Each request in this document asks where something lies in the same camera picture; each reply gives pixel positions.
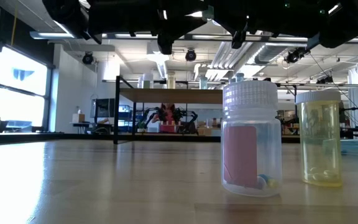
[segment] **window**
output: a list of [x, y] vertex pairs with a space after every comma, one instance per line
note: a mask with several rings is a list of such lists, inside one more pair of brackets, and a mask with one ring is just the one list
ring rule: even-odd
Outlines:
[[0, 119], [8, 128], [43, 126], [48, 68], [4, 47], [0, 53]]
[[0, 84], [45, 95], [48, 68], [9, 48], [0, 53]]

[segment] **pink card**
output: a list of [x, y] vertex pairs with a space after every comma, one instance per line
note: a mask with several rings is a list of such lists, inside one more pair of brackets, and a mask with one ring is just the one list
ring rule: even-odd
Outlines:
[[253, 126], [224, 129], [224, 174], [229, 184], [257, 187], [257, 137]]

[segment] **yellow pill bottle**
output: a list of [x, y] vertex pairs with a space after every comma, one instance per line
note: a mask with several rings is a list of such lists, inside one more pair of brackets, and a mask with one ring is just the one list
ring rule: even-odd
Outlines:
[[310, 91], [296, 96], [304, 182], [326, 187], [342, 185], [338, 91]]

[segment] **security camera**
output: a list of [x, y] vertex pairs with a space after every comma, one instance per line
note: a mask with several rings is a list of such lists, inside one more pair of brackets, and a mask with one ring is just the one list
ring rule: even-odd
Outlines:
[[82, 62], [85, 65], [92, 65], [95, 63], [95, 58], [92, 56], [92, 52], [85, 52], [85, 56], [82, 58]]
[[194, 49], [188, 49], [186, 54], [186, 61], [194, 62], [197, 58], [196, 52]]

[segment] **white bottle cap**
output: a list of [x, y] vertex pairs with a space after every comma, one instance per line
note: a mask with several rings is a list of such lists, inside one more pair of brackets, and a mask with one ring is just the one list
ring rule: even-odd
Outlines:
[[227, 85], [223, 90], [224, 110], [277, 110], [276, 84], [268, 81], [244, 81]]
[[341, 93], [339, 91], [309, 91], [300, 93], [296, 96], [296, 103], [307, 103], [315, 101], [340, 101]]

